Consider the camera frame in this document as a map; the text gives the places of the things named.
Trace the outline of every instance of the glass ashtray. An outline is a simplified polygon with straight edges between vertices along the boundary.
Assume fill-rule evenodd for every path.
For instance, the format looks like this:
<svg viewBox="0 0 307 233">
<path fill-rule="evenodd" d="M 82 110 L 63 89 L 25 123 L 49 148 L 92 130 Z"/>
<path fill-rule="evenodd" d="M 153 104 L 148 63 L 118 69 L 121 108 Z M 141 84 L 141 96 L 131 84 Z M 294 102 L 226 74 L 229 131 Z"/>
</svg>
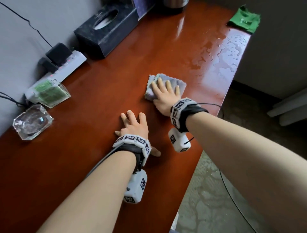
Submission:
<svg viewBox="0 0 307 233">
<path fill-rule="evenodd" d="M 13 127 L 22 140 L 32 140 L 51 125 L 53 118 L 42 105 L 33 105 L 16 117 Z"/>
</svg>

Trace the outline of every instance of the black tissue box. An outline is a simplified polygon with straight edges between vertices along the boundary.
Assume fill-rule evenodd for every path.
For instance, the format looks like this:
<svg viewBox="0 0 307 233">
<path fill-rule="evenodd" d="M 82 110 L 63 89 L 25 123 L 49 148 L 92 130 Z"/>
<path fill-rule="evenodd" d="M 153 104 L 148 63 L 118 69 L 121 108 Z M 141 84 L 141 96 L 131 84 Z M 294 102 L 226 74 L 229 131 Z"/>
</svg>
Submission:
<svg viewBox="0 0 307 233">
<path fill-rule="evenodd" d="M 132 4 L 105 5 L 74 33 L 89 55 L 105 58 L 138 24 L 138 13 Z"/>
</svg>

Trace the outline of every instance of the gray cloth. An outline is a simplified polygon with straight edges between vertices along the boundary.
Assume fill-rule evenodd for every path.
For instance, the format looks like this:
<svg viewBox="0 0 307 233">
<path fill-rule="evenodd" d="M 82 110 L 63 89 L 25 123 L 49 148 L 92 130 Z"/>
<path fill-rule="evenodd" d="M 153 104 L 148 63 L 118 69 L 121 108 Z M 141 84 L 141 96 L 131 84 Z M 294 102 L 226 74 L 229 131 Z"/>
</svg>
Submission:
<svg viewBox="0 0 307 233">
<path fill-rule="evenodd" d="M 151 83 L 152 82 L 157 82 L 158 78 L 161 77 L 163 80 L 163 83 L 165 84 L 165 82 L 167 80 L 169 80 L 171 82 L 172 88 L 175 91 L 176 86 L 179 86 L 180 89 L 180 96 L 182 96 L 183 92 L 185 91 L 185 88 L 187 86 L 187 84 L 180 80 L 180 79 L 176 79 L 176 78 L 172 78 L 170 76 L 167 76 L 165 74 L 157 74 L 157 75 L 149 75 L 149 79 L 147 82 L 147 88 L 146 88 L 146 92 L 145 92 L 145 99 L 153 101 L 154 99 L 157 99 L 157 96 L 154 94 L 152 88 L 151 88 Z"/>
</svg>

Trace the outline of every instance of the reddish-brown table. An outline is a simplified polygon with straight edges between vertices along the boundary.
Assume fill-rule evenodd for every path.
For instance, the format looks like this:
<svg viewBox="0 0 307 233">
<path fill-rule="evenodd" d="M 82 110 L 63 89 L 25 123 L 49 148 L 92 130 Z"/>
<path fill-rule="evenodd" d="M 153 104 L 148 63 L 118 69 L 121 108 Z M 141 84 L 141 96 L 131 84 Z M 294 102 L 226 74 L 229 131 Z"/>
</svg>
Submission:
<svg viewBox="0 0 307 233">
<path fill-rule="evenodd" d="M 114 232 L 168 232 L 202 148 L 193 140 L 189 151 L 173 150 L 170 119 L 144 99 L 148 75 L 182 79 L 183 97 L 222 104 L 250 37 L 225 26 L 233 13 L 191 1 L 179 15 L 148 14 L 106 59 L 64 81 L 72 97 L 49 110 L 55 120 L 45 132 L 24 142 L 9 129 L 0 138 L 0 232 L 35 232 L 110 151 L 127 110 L 146 114 L 162 156 L 149 158 L 142 201 L 122 204 Z"/>
</svg>

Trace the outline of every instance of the gray wall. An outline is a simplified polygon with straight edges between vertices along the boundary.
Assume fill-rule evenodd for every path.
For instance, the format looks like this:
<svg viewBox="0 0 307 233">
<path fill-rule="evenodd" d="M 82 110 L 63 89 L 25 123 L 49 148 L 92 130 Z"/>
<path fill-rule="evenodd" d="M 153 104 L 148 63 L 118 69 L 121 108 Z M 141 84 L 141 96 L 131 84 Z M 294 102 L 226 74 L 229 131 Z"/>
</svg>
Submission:
<svg viewBox="0 0 307 233">
<path fill-rule="evenodd" d="M 307 1 L 207 0 L 261 14 L 235 80 L 278 98 L 307 87 Z"/>
<path fill-rule="evenodd" d="M 101 0 L 1 0 L 2 3 L 30 20 L 54 46 L 62 42 L 73 45 L 73 31 L 95 14 Z M 28 23 L 0 5 L 0 91 L 17 101 L 41 77 L 38 60 L 49 45 Z M 20 109 L 0 98 L 0 135 L 12 124 Z"/>
</svg>

